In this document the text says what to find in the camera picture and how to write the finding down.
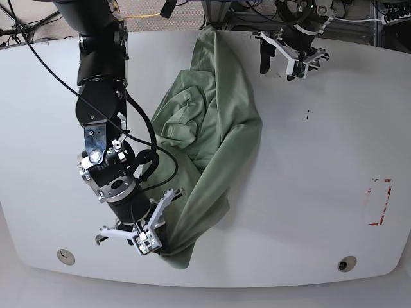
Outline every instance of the green shirt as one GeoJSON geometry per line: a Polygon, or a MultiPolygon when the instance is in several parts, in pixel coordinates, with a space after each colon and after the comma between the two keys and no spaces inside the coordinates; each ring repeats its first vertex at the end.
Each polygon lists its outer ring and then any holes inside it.
{"type": "MultiPolygon", "coordinates": [[[[163,213],[167,241],[161,257],[187,268],[195,241],[229,210],[230,184],[257,149],[262,126],[245,71],[211,26],[200,32],[190,69],[179,73],[152,123],[179,172],[147,195],[159,200],[169,188],[185,190],[163,213]]],[[[173,173],[172,160],[160,151],[159,156],[159,167],[143,188],[173,173]]]]}

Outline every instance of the table surface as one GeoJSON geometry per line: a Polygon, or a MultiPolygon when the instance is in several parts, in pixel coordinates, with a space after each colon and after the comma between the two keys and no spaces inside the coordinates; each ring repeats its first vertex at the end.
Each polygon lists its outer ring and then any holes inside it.
{"type": "MultiPolygon", "coordinates": [[[[128,90],[149,116],[179,70],[189,67],[197,34],[130,34],[128,90]]],[[[384,275],[396,267],[411,229],[410,56],[318,39],[313,45],[326,48],[331,60],[307,80],[287,82],[279,56],[268,74],[259,74],[259,41],[250,33],[222,35],[253,84],[263,134],[252,163],[232,185],[229,213],[197,241],[185,270],[156,255],[140,257],[122,241],[95,245],[98,229],[114,214],[77,172],[84,145],[76,98],[26,46],[0,51],[0,202],[24,263],[193,287],[316,284],[384,275]],[[389,187],[383,224],[370,226],[380,221],[389,187]],[[74,266],[57,259],[61,248],[74,254],[74,266]],[[338,263],[350,255],[356,267],[339,272],[338,263]]],[[[35,48],[76,87],[75,39],[35,48]]],[[[147,139],[139,116],[133,110],[128,116],[132,133],[147,139]]]]}

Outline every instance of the black cable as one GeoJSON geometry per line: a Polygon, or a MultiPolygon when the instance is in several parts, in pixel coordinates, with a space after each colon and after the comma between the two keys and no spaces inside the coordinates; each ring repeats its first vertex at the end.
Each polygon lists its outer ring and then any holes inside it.
{"type": "Polygon", "coordinates": [[[252,30],[252,31],[262,31],[262,29],[258,29],[258,28],[255,28],[253,26],[248,26],[248,25],[245,25],[245,24],[238,24],[238,25],[234,26],[232,29],[240,29],[239,31],[243,31],[244,28],[248,29],[248,30],[252,30]]]}
{"type": "Polygon", "coordinates": [[[144,122],[146,123],[148,133],[150,134],[150,141],[151,141],[150,146],[152,147],[153,150],[157,150],[157,139],[155,137],[154,128],[153,128],[153,125],[150,119],[148,118],[144,110],[140,107],[140,105],[137,104],[137,102],[131,97],[131,95],[128,93],[127,90],[126,90],[126,97],[127,97],[128,103],[133,106],[133,108],[140,114],[140,116],[143,118],[144,122]]]}
{"type": "Polygon", "coordinates": [[[205,26],[206,26],[206,15],[205,14],[203,14],[203,16],[204,16],[204,22],[203,22],[203,24],[200,26],[200,28],[199,28],[199,30],[202,30],[205,26]]]}
{"type": "Polygon", "coordinates": [[[297,18],[297,19],[294,20],[294,21],[282,21],[282,22],[273,21],[271,18],[269,18],[269,17],[261,14],[259,11],[257,11],[255,8],[252,7],[252,5],[250,4],[249,1],[246,1],[246,4],[249,6],[249,8],[250,8],[254,13],[256,13],[257,15],[261,16],[262,18],[264,18],[264,19],[266,19],[266,20],[268,20],[268,21],[270,21],[270,22],[273,22],[274,24],[282,24],[283,26],[286,26],[286,25],[293,26],[294,24],[299,24],[300,22],[302,22],[303,20],[305,20],[305,18],[307,18],[307,16],[309,16],[309,14],[311,13],[311,9],[312,9],[311,5],[313,4],[313,0],[307,0],[307,7],[304,9],[304,11],[302,12],[302,15],[301,15],[299,18],[297,18]]]}
{"type": "Polygon", "coordinates": [[[347,16],[347,7],[345,6],[344,0],[341,0],[341,4],[342,4],[342,7],[344,8],[344,14],[340,18],[345,18],[347,16]]]}
{"type": "MultiPolygon", "coordinates": [[[[272,21],[274,21],[274,18],[276,17],[276,15],[277,15],[277,11],[275,11],[275,14],[274,14],[270,19],[271,19],[272,21]]],[[[246,19],[243,19],[243,18],[239,17],[239,16],[236,15],[236,14],[231,15],[231,16],[230,16],[230,19],[232,19],[232,18],[237,18],[237,19],[239,19],[239,20],[241,20],[241,21],[249,22],[249,23],[251,23],[251,24],[265,24],[266,22],[269,22],[269,21],[248,21],[248,20],[246,20],[246,19]]]]}
{"type": "Polygon", "coordinates": [[[59,21],[61,18],[63,18],[63,16],[60,16],[58,19],[55,19],[55,20],[53,20],[53,21],[48,21],[48,22],[46,22],[46,23],[44,23],[44,24],[42,23],[42,24],[36,24],[36,25],[32,26],[31,28],[33,29],[33,31],[30,32],[31,39],[32,39],[32,40],[34,39],[34,34],[35,34],[35,32],[37,31],[37,29],[39,29],[40,27],[43,27],[43,26],[45,26],[45,25],[47,25],[47,24],[51,24],[52,22],[59,21]]]}
{"type": "Polygon", "coordinates": [[[17,35],[14,35],[13,39],[17,44],[21,44],[21,40],[19,39],[19,37],[17,35]]]}
{"type": "Polygon", "coordinates": [[[31,22],[27,22],[25,24],[22,24],[22,26],[27,26],[29,24],[35,24],[36,22],[42,21],[42,19],[37,19],[36,21],[31,21],[31,22]]]}
{"type": "MultiPolygon", "coordinates": [[[[7,2],[8,2],[8,5],[9,5],[9,7],[10,7],[11,13],[13,14],[14,18],[16,19],[11,0],[7,0],[7,2]]],[[[21,31],[21,25],[20,25],[18,22],[16,22],[16,25],[17,25],[18,29],[21,31]]],[[[79,95],[79,93],[77,93],[76,91],[74,91],[70,86],[68,86],[64,81],[62,81],[62,80],[47,66],[47,64],[44,63],[44,61],[41,59],[41,57],[39,56],[39,54],[37,54],[36,50],[34,50],[33,46],[32,46],[31,43],[28,41],[28,39],[27,39],[25,36],[23,36],[23,37],[24,37],[24,40],[25,40],[26,43],[27,43],[27,46],[30,48],[31,52],[35,55],[35,57],[37,58],[37,60],[38,60],[38,61],[44,66],[44,68],[45,68],[58,82],[60,82],[68,91],[70,91],[71,93],[73,93],[73,94],[74,94],[75,96],[77,96],[80,100],[82,100],[85,104],[87,104],[90,108],[92,108],[94,111],[96,111],[99,115],[101,115],[102,117],[104,117],[104,118],[107,120],[107,122],[109,122],[113,127],[115,127],[117,130],[119,130],[121,133],[124,133],[128,138],[130,138],[130,139],[132,139],[132,140],[134,140],[134,141],[136,141],[136,142],[145,144],[145,145],[147,145],[147,146],[151,146],[151,144],[150,144],[149,142],[146,142],[146,141],[144,141],[144,140],[138,139],[138,138],[134,137],[133,135],[130,135],[130,134],[129,134],[130,131],[127,131],[127,132],[126,132],[126,131],[122,130],[122,129],[121,129],[120,127],[118,127],[111,119],[109,119],[102,111],[100,111],[100,110],[99,110],[98,108],[96,108],[93,104],[91,104],[90,102],[88,102],[85,98],[83,98],[81,95],[79,95]]],[[[174,164],[175,164],[175,170],[174,170],[174,173],[173,173],[168,179],[166,179],[165,181],[163,181],[163,182],[161,182],[161,183],[159,183],[159,184],[156,184],[156,185],[153,185],[153,186],[151,186],[151,187],[148,187],[148,188],[146,188],[144,191],[149,191],[150,189],[154,189],[154,188],[157,188],[157,187],[159,187],[159,186],[161,186],[161,185],[164,185],[164,184],[168,183],[169,181],[171,181],[172,178],[174,178],[174,176],[177,174],[177,172],[178,172],[178,170],[179,170],[179,165],[178,165],[177,159],[175,159],[175,157],[174,157],[170,152],[168,152],[167,150],[165,150],[165,149],[163,149],[163,148],[161,148],[161,147],[159,147],[159,146],[157,146],[157,149],[160,150],[160,151],[162,151],[163,153],[165,153],[167,156],[169,156],[169,157],[173,160],[173,162],[174,162],[174,164]]]]}
{"type": "Polygon", "coordinates": [[[187,3],[189,3],[189,1],[186,1],[186,2],[183,2],[183,3],[180,3],[180,4],[176,4],[175,6],[183,6],[183,5],[187,4],[187,3]]]}
{"type": "MultiPolygon", "coordinates": [[[[255,1],[254,4],[252,5],[253,8],[256,8],[257,6],[259,6],[261,3],[263,2],[263,0],[260,1],[255,1]]],[[[238,5],[242,6],[243,8],[250,10],[250,8],[248,6],[244,6],[242,5],[239,1],[237,2],[238,5]]]]}
{"type": "Polygon", "coordinates": [[[134,225],[134,228],[135,228],[136,232],[138,232],[138,234],[140,234],[141,229],[138,227],[136,219],[134,218],[134,215],[133,215],[133,203],[131,203],[131,206],[130,206],[130,215],[131,215],[131,218],[133,219],[133,225],[134,225]]]}
{"type": "Polygon", "coordinates": [[[377,11],[379,11],[381,14],[385,15],[385,13],[381,12],[381,10],[378,8],[378,5],[373,0],[370,0],[370,2],[372,4],[372,6],[377,9],[377,11]]]}
{"type": "Polygon", "coordinates": [[[59,15],[60,12],[59,11],[55,11],[53,13],[51,13],[50,15],[46,16],[45,18],[41,19],[38,21],[37,24],[35,24],[33,27],[37,27],[37,26],[41,26],[43,24],[43,22],[46,22],[50,19],[53,19],[54,17],[56,17],[57,15],[59,15]]]}

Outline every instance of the cable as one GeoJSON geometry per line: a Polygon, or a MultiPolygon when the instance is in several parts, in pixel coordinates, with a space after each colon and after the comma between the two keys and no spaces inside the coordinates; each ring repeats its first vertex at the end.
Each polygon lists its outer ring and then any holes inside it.
{"type": "Polygon", "coordinates": [[[207,21],[206,21],[206,15],[203,14],[203,17],[204,17],[204,22],[203,22],[203,24],[199,27],[199,30],[203,30],[204,27],[206,26],[206,23],[207,23],[207,21]]]}
{"type": "Polygon", "coordinates": [[[378,5],[373,0],[370,0],[370,2],[372,4],[372,6],[375,7],[375,9],[377,9],[377,11],[379,11],[381,14],[385,15],[385,13],[381,12],[381,10],[378,8],[378,5]]]}
{"type": "Polygon", "coordinates": [[[175,6],[183,6],[183,5],[187,4],[187,3],[189,3],[189,1],[186,1],[186,2],[183,2],[183,3],[180,3],[180,4],[176,4],[175,6]]]}
{"type": "Polygon", "coordinates": [[[160,16],[160,13],[150,14],[150,15],[135,15],[135,16],[126,16],[124,19],[132,19],[132,18],[147,18],[147,17],[155,17],[160,16]]]}
{"type": "Polygon", "coordinates": [[[113,1],[112,1],[112,4],[113,4],[113,7],[114,7],[114,10],[115,10],[115,11],[118,11],[118,14],[121,14],[121,12],[120,12],[120,7],[119,7],[117,1],[116,1],[116,0],[113,0],[113,1]]]}
{"type": "Polygon", "coordinates": [[[297,19],[294,20],[294,21],[282,21],[282,22],[273,21],[273,20],[270,19],[269,17],[261,14],[259,11],[257,11],[255,8],[253,8],[253,6],[250,4],[249,1],[246,1],[246,4],[249,6],[249,8],[250,8],[254,13],[256,13],[257,15],[261,16],[262,18],[264,18],[264,19],[266,19],[266,20],[268,20],[268,21],[270,21],[270,22],[273,22],[273,23],[275,23],[275,24],[282,24],[283,26],[286,26],[286,25],[293,26],[294,24],[299,24],[300,22],[302,22],[303,20],[305,20],[305,18],[307,18],[307,17],[309,16],[309,14],[311,13],[311,5],[313,4],[313,0],[308,0],[308,1],[307,1],[307,7],[304,9],[304,11],[302,12],[302,15],[301,15],[299,18],[297,18],[297,19]]]}
{"type": "Polygon", "coordinates": [[[342,7],[344,8],[344,14],[340,18],[345,18],[345,16],[347,15],[347,7],[345,6],[344,0],[341,0],[341,4],[342,4],[342,7]]]}
{"type": "MultiPolygon", "coordinates": [[[[277,16],[277,12],[278,12],[278,10],[276,10],[275,13],[274,13],[274,15],[270,18],[272,21],[274,21],[274,18],[277,16]]],[[[250,23],[250,24],[265,24],[266,22],[269,22],[269,21],[248,21],[248,20],[246,20],[246,19],[241,18],[240,16],[238,16],[238,15],[236,15],[236,14],[231,15],[231,16],[229,17],[229,20],[232,19],[232,18],[237,18],[237,19],[239,19],[239,20],[241,20],[241,21],[248,22],[248,23],[250,23]]]]}
{"type": "Polygon", "coordinates": [[[12,37],[12,35],[10,35],[10,36],[8,37],[8,40],[7,40],[7,42],[6,42],[7,46],[9,46],[11,37],[12,37]]]}
{"type": "Polygon", "coordinates": [[[137,225],[136,219],[134,218],[134,215],[133,215],[133,203],[131,203],[131,206],[130,206],[130,215],[131,215],[131,218],[133,219],[133,225],[134,225],[134,228],[135,228],[136,232],[138,232],[138,234],[140,234],[141,229],[137,225]]]}
{"type": "MultiPolygon", "coordinates": [[[[256,8],[257,6],[259,6],[261,3],[263,2],[263,0],[260,1],[255,1],[254,4],[252,5],[253,8],[256,8]]],[[[240,3],[240,1],[237,2],[238,5],[240,5],[241,7],[245,8],[246,10],[250,10],[249,6],[244,6],[240,3]]]]}
{"type": "Polygon", "coordinates": [[[153,125],[150,119],[148,118],[144,110],[140,107],[140,105],[137,104],[136,101],[131,97],[131,95],[128,93],[127,90],[126,90],[126,97],[130,105],[133,106],[133,108],[140,114],[140,116],[143,118],[144,122],[146,123],[148,133],[150,134],[150,141],[151,141],[150,146],[152,147],[153,150],[156,150],[157,149],[157,139],[155,138],[154,128],[153,128],[153,125]]]}
{"type": "Polygon", "coordinates": [[[19,39],[17,35],[13,36],[13,39],[16,43],[21,44],[21,40],[19,39]]]}
{"type": "Polygon", "coordinates": [[[343,19],[343,18],[336,18],[336,17],[334,17],[334,19],[336,19],[336,20],[338,20],[338,21],[347,21],[347,22],[367,22],[367,21],[379,21],[379,22],[383,22],[381,19],[376,19],[376,18],[352,20],[352,19],[343,19]]]}
{"type": "Polygon", "coordinates": [[[34,34],[36,33],[37,29],[39,29],[40,27],[43,27],[43,26],[45,26],[45,25],[47,25],[47,24],[51,24],[52,22],[59,21],[61,18],[63,18],[63,16],[60,16],[58,19],[55,19],[55,20],[53,20],[53,21],[49,21],[49,22],[46,22],[46,23],[44,23],[44,24],[43,24],[43,23],[42,23],[42,24],[39,24],[38,26],[37,26],[37,25],[32,26],[31,28],[33,28],[33,32],[30,32],[31,39],[34,38],[34,34]]]}
{"type": "MultiPolygon", "coordinates": [[[[14,13],[14,9],[13,9],[13,6],[12,6],[12,2],[11,2],[11,0],[7,0],[7,2],[8,2],[8,5],[9,5],[9,7],[10,7],[11,13],[13,14],[13,16],[14,16],[14,18],[15,18],[15,13],[14,13]]],[[[18,29],[21,31],[21,25],[20,25],[18,22],[16,23],[16,25],[17,25],[18,29]]],[[[62,80],[47,66],[47,64],[44,63],[44,61],[41,59],[41,57],[40,57],[39,54],[36,52],[36,50],[34,50],[33,46],[31,45],[31,43],[28,41],[28,39],[27,39],[24,35],[23,35],[23,38],[24,38],[24,40],[26,41],[27,46],[30,48],[31,52],[32,52],[32,53],[35,55],[35,57],[37,58],[37,60],[38,60],[38,61],[44,66],[44,68],[45,68],[58,82],[60,82],[68,91],[70,91],[71,93],[73,93],[73,94],[74,94],[75,96],[77,96],[80,100],[82,100],[85,104],[87,104],[90,108],[92,108],[94,111],[96,111],[99,115],[101,115],[102,117],[104,117],[104,118],[107,120],[107,122],[109,122],[113,127],[115,127],[117,130],[119,130],[121,133],[124,133],[128,138],[130,138],[130,139],[132,139],[132,140],[134,140],[134,141],[136,141],[136,142],[145,144],[145,145],[147,145],[147,146],[151,146],[151,144],[150,144],[149,142],[146,142],[146,141],[144,141],[144,140],[138,139],[138,138],[134,137],[133,135],[130,135],[130,134],[129,134],[130,131],[127,131],[127,132],[126,132],[126,131],[122,130],[122,129],[121,129],[120,127],[118,127],[111,119],[109,119],[102,111],[100,111],[100,110],[99,110],[98,108],[96,108],[93,104],[91,104],[90,102],[88,102],[85,98],[83,98],[81,95],[79,95],[79,93],[77,93],[76,91],[74,91],[70,86],[68,86],[64,81],[62,81],[62,80]]],[[[160,151],[162,151],[163,153],[165,153],[167,156],[169,156],[169,157],[173,160],[173,162],[174,162],[174,164],[175,164],[175,170],[174,170],[174,173],[173,173],[168,179],[166,179],[165,181],[163,181],[163,182],[161,182],[161,183],[159,183],[159,184],[156,184],[156,185],[153,185],[153,186],[151,186],[151,187],[148,187],[148,188],[146,188],[144,191],[149,191],[150,189],[154,189],[154,188],[157,188],[157,187],[159,187],[159,186],[162,186],[162,185],[168,183],[169,181],[171,181],[171,179],[173,179],[173,178],[175,177],[175,175],[177,174],[177,172],[178,172],[178,170],[179,170],[179,165],[178,165],[177,159],[175,159],[175,157],[174,157],[170,152],[168,152],[167,150],[165,150],[165,149],[163,149],[163,148],[161,148],[161,147],[159,147],[159,146],[157,146],[157,149],[160,150],[160,151]]]]}
{"type": "Polygon", "coordinates": [[[28,24],[35,24],[36,22],[42,21],[42,19],[38,19],[36,21],[27,22],[26,24],[22,24],[22,26],[27,26],[28,24]]]}

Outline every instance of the screw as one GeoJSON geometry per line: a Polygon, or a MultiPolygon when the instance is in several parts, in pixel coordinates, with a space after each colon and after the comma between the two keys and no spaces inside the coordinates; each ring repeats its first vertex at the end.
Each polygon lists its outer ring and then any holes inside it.
{"type": "Polygon", "coordinates": [[[100,151],[91,152],[91,155],[90,155],[90,161],[91,162],[98,162],[100,160],[100,158],[101,158],[100,151]]]}
{"type": "Polygon", "coordinates": [[[325,14],[326,12],[327,12],[327,8],[324,5],[319,7],[319,13],[320,14],[325,14]]]}
{"type": "Polygon", "coordinates": [[[121,142],[116,142],[116,143],[114,144],[114,148],[115,148],[116,150],[120,150],[120,149],[121,149],[121,142]]]}

